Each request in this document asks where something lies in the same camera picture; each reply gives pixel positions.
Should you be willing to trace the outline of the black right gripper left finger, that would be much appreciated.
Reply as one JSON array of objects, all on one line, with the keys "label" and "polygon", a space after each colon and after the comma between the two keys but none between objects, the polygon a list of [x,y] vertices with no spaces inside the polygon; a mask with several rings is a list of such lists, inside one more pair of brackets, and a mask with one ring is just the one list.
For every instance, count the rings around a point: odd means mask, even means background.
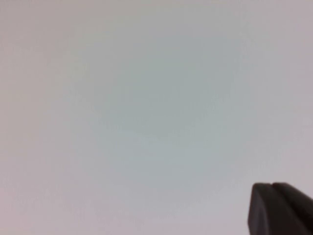
[{"label": "black right gripper left finger", "polygon": [[252,186],[247,219],[251,235],[300,235],[301,222],[271,184]]}]

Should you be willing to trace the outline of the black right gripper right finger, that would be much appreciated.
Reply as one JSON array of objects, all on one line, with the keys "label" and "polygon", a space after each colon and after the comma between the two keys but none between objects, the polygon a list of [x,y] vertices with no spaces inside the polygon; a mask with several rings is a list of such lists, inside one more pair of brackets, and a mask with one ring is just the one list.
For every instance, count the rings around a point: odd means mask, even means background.
[{"label": "black right gripper right finger", "polygon": [[282,195],[304,227],[313,234],[313,199],[288,183],[273,183],[272,186]]}]

